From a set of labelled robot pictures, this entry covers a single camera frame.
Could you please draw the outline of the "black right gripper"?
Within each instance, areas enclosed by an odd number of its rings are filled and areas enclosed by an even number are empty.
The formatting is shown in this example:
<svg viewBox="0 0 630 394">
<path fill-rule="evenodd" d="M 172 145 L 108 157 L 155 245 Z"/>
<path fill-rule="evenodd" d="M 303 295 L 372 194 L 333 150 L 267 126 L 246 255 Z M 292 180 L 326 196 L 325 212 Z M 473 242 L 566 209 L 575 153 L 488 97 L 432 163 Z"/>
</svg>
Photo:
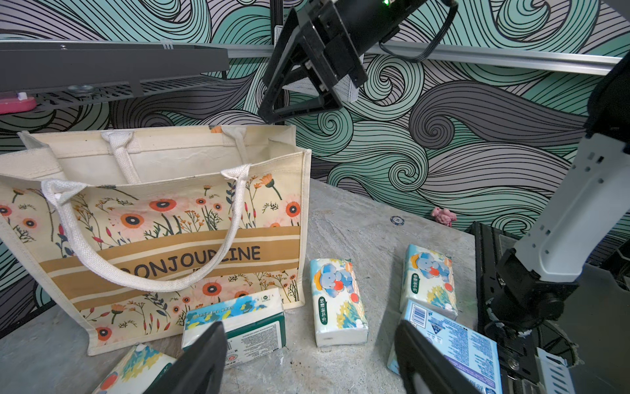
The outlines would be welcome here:
<svg viewBox="0 0 630 394">
<path fill-rule="evenodd" d="M 262 78 L 259 116 L 267 124 L 341 109 L 335 86 L 361 87 L 361 57 L 383 44 L 423 1 L 309 1 L 293 8 Z"/>
</svg>

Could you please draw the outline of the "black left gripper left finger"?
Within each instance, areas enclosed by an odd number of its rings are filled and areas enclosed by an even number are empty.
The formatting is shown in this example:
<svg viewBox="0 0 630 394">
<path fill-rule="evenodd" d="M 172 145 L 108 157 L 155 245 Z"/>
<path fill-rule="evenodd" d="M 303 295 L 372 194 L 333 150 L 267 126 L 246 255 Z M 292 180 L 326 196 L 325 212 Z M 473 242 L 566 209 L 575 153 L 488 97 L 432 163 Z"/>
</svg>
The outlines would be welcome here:
<svg viewBox="0 0 630 394">
<path fill-rule="evenodd" d="M 226 353 L 226 332 L 216 322 L 144 393 L 218 393 Z"/>
</svg>

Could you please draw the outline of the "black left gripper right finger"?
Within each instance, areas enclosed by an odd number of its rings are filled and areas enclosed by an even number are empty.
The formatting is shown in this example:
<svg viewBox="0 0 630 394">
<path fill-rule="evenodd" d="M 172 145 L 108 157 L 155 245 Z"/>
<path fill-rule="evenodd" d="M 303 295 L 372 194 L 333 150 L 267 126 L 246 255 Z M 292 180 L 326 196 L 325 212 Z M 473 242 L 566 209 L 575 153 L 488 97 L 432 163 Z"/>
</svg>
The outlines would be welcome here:
<svg viewBox="0 0 630 394">
<path fill-rule="evenodd" d="M 397 326 L 394 347 L 407 394 L 479 393 L 409 321 Z"/>
</svg>

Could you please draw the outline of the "green blue tissue pack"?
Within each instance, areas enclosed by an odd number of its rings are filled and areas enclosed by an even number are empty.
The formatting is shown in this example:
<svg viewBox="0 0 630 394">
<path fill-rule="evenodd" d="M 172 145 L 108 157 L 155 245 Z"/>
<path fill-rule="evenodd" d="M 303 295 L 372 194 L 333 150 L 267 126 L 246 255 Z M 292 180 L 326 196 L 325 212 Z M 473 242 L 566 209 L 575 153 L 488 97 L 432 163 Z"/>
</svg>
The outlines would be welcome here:
<svg viewBox="0 0 630 394">
<path fill-rule="evenodd" d="M 222 323 L 226 333 L 228 368 L 267 356 L 286 345 L 285 311 L 276 287 L 188 312 L 182 349 L 191 348 L 214 323 Z"/>
</svg>

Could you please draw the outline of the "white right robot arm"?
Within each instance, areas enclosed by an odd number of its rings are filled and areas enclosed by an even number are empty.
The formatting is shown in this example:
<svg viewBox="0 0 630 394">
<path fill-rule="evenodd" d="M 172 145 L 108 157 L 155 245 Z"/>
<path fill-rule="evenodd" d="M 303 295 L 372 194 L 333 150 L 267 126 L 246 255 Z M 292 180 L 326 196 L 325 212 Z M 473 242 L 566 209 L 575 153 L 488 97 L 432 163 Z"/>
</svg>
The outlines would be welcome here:
<svg viewBox="0 0 630 394">
<path fill-rule="evenodd" d="M 367 81 L 360 56 L 384 47 L 418 1 L 309 1 L 291 9 L 263 77 L 259 116 L 276 123 L 338 110 L 334 88 Z M 535 227 L 502 257 L 488 316 L 526 332 L 564 312 L 587 257 L 629 209 L 629 60 L 597 85 L 577 156 Z"/>
</svg>

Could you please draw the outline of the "floral canvas tote bag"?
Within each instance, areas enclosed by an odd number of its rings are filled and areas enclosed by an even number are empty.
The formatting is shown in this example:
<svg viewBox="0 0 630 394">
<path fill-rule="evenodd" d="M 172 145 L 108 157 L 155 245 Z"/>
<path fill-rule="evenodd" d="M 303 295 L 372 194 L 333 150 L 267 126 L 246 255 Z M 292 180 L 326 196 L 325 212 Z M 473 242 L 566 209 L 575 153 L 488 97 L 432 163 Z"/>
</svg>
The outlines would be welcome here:
<svg viewBox="0 0 630 394">
<path fill-rule="evenodd" d="M 293 126 L 19 134 L 1 239 L 96 356 L 179 335 L 200 308 L 305 302 L 312 153 Z"/>
</svg>

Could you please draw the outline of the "light blue wipes pack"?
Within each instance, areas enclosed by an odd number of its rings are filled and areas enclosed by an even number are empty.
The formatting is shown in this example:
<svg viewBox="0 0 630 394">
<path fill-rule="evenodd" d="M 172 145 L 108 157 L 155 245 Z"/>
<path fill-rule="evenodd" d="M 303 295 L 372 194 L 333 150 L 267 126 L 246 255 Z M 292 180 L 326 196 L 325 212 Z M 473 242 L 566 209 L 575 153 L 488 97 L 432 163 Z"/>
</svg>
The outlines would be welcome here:
<svg viewBox="0 0 630 394">
<path fill-rule="evenodd" d="M 479 392 L 503 392 L 495 341 L 414 300 L 406 301 L 401 319 L 410 322 Z"/>
</svg>

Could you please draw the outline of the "elephant print tissue pack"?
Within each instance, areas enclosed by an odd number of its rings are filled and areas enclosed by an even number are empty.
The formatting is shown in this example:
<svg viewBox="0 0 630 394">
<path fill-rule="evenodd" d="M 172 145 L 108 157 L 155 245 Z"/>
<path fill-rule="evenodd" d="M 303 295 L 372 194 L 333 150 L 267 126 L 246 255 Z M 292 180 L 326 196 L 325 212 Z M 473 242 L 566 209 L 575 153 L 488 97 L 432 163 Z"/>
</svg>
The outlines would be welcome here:
<svg viewBox="0 0 630 394">
<path fill-rule="evenodd" d="M 352 261 L 313 259 L 309 267 L 317 346 L 365 344 L 368 320 Z"/>
<path fill-rule="evenodd" d="M 452 320 L 458 317 L 453 261 L 427 248 L 409 245 L 403 263 L 400 312 L 408 300 Z"/>
<path fill-rule="evenodd" d="M 93 393 L 144 393 L 176 360 L 148 345 L 133 346 Z"/>
</svg>

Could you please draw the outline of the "pink plush toy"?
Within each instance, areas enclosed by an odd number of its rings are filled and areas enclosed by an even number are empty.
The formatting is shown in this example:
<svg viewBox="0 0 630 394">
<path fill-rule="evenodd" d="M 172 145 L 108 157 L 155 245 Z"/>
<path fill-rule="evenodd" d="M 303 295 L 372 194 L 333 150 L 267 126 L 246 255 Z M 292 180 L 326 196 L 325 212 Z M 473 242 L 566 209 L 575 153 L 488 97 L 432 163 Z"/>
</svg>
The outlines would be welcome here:
<svg viewBox="0 0 630 394">
<path fill-rule="evenodd" d="M 435 207 L 431 212 L 431 216 L 437 223 L 451 228 L 453 223 L 457 221 L 457 215 L 447 208 Z"/>
</svg>

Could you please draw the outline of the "pink item on shelf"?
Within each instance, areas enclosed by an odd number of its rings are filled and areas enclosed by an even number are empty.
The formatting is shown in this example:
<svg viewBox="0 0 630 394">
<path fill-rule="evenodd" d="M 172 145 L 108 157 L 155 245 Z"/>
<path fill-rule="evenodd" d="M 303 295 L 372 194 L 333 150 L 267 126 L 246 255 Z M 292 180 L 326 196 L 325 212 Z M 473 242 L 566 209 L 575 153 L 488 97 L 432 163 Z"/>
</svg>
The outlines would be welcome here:
<svg viewBox="0 0 630 394">
<path fill-rule="evenodd" d="M 26 113 L 37 107 L 34 97 L 29 96 L 26 92 L 19 92 L 15 95 L 1 95 L 0 114 L 16 114 Z"/>
</svg>

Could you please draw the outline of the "aluminium wall rail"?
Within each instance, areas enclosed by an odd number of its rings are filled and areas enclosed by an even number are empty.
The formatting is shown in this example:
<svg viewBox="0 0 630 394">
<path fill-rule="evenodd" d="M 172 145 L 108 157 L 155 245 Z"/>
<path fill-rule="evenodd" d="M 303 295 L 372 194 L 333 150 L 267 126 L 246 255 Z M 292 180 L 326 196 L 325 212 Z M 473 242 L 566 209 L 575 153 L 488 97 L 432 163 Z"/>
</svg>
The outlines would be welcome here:
<svg viewBox="0 0 630 394">
<path fill-rule="evenodd" d="M 274 46 L 270 44 L 177 44 L 172 41 L 158 43 L 125 43 L 111 41 L 79 41 L 50 39 L 3 39 L 1 49 L 174 49 L 182 46 L 226 49 L 230 59 L 271 57 Z M 386 46 L 394 53 L 412 57 L 422 52 L 427 44 L 390 41 Z M 486 66 L 512 67 L 544 72 L 561 72 L 591 76 L 605 76 L 623 57 L 592 54 L 562 54 L 520 49 L 486 49 L 455 45 L 438 45 L 429 60 L 439 62 L 469 63 Z"/>
</svg>

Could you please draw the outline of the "black wall shelf tray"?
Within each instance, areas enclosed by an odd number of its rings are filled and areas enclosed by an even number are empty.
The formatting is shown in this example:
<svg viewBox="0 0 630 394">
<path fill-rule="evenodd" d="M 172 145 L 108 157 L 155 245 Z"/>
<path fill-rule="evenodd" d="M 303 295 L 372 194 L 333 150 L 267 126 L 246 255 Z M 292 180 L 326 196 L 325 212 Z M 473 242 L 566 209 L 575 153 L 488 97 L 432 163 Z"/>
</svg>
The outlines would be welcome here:
<svg viewBox="0 0 630 394">
<path fill-rule="evenodd" d="M 42 112 L 144 98 L 215 83 L 226 49 L 1 49 L 1 95 L 26 92 Z"/>
</svg>

